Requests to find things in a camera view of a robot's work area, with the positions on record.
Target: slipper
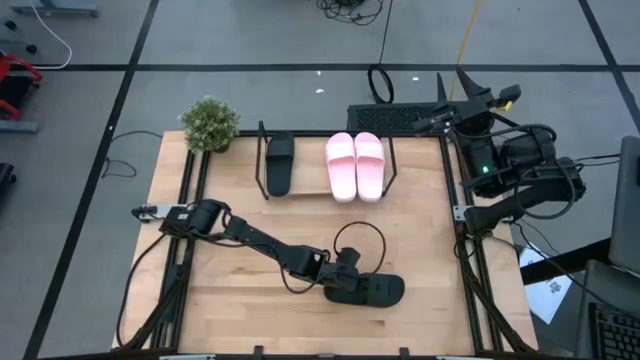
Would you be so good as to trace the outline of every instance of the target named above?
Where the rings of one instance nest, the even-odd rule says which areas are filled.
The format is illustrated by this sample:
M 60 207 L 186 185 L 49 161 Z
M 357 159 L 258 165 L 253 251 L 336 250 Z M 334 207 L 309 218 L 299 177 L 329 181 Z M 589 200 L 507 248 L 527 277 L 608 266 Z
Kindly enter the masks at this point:
M 347 133 L 333 135 L 325 146 L 329 183 L 337 202 L 356 197 L 356 158 L 353 138 Z
M 291 188 L 291 173 L 295 146 L 293 133 L 278 132 L 267 145 L 267 191 L 272 196 L 284 196 Z
M 384 147 L 380 139 L 367 132 L 358 134 L 354 143 L 358 195 L 362 201 L 376 202 L 384 185 Z

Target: pink slide sandal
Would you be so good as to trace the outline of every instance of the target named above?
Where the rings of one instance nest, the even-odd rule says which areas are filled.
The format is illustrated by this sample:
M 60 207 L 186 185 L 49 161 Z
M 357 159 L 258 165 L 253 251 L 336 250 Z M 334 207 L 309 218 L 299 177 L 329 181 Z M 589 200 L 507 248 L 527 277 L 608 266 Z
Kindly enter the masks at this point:
M 358 195 L 362 201 L 376 202 L 384 185 L 384 147 L 375 135 L 363 132 L 356 136 L 355 148 Z
M 353 138 L 347 133 L 333 135 L 325 146 L 331 192 L 337 202 L 356 197 L 356 158 Z

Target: yellow cable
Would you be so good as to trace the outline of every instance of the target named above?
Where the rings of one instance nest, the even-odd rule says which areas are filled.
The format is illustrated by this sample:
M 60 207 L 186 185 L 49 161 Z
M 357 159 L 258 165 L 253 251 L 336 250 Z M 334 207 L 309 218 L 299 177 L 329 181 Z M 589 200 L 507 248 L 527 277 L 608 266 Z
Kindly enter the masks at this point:
M 478 10 L 480 10 L 480 5 L 482 5 L 482 0 L 476 0 L 476 7 L 473 10 L 473 15 L 471 15 L 471 20 L 467 25 L 467 31 L 464 34 L 464 40 L 462 41 L 460 52 L 458 52 L 456 65 L 460 65 L 460 61 L 462 61 L 462 57 L 464 56 L 464 51 L 467 49 L 467 43 L 469 43 L 469 36 L 471 35 L 471 29 L 473 28 L 473 24 L 476 22 L 476 17 L 478 16 Z M 456 75 L 454 74 L 453 79 L 451 80 L 451 91 L 449 92 L 449 101 L 453 101 L 455 85 L 456 85 Z

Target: red object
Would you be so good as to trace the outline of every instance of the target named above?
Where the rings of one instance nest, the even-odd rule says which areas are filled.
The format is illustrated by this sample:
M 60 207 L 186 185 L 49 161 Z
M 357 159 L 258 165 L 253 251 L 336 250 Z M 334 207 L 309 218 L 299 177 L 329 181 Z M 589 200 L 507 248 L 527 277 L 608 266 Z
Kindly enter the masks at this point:
M 0 82 L 4 81 L 5 78 L 11 73 L 12 63 L 18 63 L 22 65 L 25 70 L 33 74 L 33 77 L 31 78 L 33 84 L 37 84 L 40 82 L 40 80 L 42 80 L 42 74 L 40 73 L 40 71 L 34 68 L 33 65 L 20 59 L 19 57 L 15 57 L 13 55 L 4 55 L 0 57 Z M 20 117 L 22 116 L 20 110 L 3 99 L 0 99 L 0 109 L 3 109 L 9 115 L 9 120 L 20 120 Z

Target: plant pot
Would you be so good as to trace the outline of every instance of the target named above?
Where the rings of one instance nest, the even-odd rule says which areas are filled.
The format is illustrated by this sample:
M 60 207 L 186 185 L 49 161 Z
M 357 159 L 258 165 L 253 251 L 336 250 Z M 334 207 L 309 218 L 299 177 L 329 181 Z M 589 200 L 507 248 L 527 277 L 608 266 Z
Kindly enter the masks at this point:
M 225 152 L 227 152 L 227 150 L 229 150 L 229 145 L 231 145 L 231 143 L 228 143 L 227 145 L 225 145 L 225 146 L 223 146 L 221 148 L 215 149 L 215 150 L 213 150 L 213 152 L 216 153 L 216 154 L 225 153 Z

